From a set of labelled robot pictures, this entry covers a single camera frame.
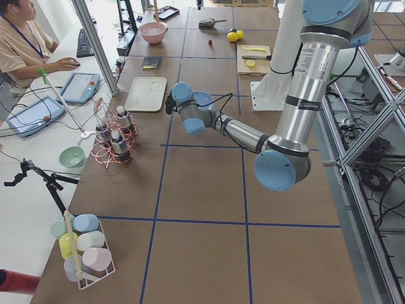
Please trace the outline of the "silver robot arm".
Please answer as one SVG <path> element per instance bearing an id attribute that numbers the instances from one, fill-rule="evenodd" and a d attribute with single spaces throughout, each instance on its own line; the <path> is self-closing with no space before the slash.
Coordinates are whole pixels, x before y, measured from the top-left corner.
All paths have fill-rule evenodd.
<path id="1" fill-rule="evenodd" d="M 270 84 L 285 94 L 273 135 L 222 110 L 202 109 L 185 82 L 173 86 L 166 112 L 177 112 L 188 134 L 211 127 L 256 153 L 254 174 L 259 183 L 272 191 L 288 190 L 310 172 L 307 140 L 338 54 L 370 40 L 373 9 L 373 1 L 287 1 L 270 72 L 258 86 L 265 100 L 271 99 Z"/>

